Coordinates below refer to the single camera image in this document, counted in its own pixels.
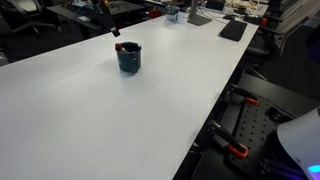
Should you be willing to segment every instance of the mug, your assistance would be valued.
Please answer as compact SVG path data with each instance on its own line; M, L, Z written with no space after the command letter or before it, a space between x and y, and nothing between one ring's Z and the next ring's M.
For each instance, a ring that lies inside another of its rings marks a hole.
M232 15L234 12L234 9L232 7L224 7L222 12L224 15Z
M167 19L173 21L174 15L176 15L178 13L179 9L180 8L178 6L168 5L166 7L166 11L165 11Z
M128 52L117 51L119 67L122 71L135 74L141 66L141 46L138 43L120 43Z
M174 15L174 21L179 24L186 24L188 22L189 13L179 11L178 14Z

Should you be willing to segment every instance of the table leg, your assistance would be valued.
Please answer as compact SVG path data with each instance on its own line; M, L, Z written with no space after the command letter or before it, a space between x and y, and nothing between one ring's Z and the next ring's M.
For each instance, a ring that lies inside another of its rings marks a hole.
M79 24L79 27L80 27L80 31L81 31L81 34L82 34L83 39L84 39L84 40L90 39L89 29L88 29L86 26L83 26L83 25L81 25L81 24Z
M320 25L312 32L312 34L307 39L307 47L310 47L316 39L320 37Z

